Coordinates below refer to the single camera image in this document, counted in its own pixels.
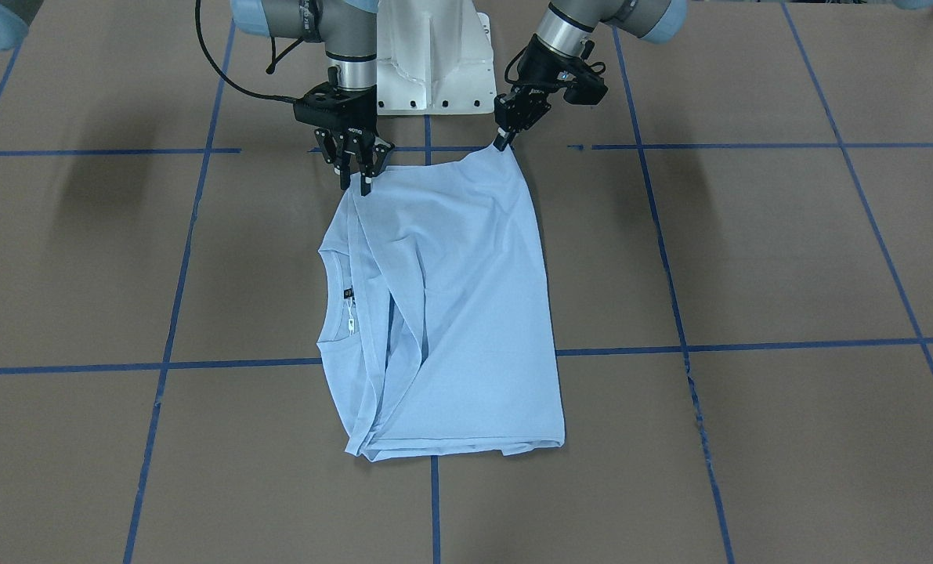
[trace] t-shirt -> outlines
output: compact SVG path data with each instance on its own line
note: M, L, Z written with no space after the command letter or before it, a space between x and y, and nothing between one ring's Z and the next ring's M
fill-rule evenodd
M320 246L318 346L345 452L561 446L544 258L512 151L391 167L372 186L344 193Z
M379 0L344 0L348 4L355 6L356 8L361 8L366 12L372 12L373 14L379 12Z

